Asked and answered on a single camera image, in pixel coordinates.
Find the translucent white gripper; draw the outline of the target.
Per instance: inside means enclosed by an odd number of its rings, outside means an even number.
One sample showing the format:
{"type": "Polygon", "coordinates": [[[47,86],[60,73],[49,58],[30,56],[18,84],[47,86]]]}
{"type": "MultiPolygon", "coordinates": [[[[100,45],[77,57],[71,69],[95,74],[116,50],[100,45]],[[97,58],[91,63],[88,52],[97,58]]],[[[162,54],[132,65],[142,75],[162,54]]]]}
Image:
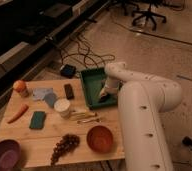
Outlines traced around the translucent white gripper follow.
{"type": "Polygon", "coordinates": [[[99,97],[103,98],[107,95],[117,95],[119,91],[120,81],[111,77],[107,77],[104,85],[100,90],[99,97]]]}

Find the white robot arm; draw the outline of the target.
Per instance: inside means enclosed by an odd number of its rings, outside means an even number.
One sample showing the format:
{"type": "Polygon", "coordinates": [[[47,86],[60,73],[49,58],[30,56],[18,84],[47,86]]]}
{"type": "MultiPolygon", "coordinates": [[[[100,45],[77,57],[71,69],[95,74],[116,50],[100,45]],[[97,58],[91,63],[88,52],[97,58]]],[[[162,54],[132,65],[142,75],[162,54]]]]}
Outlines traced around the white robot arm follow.
{"type": "Polygon", "coordinates": [[[108,63],[101,93],[118,96],[118,111],[127,171],[174,171],[160,112],[182,101],[179,83],[130,71],[125,62],[108,63]]]}

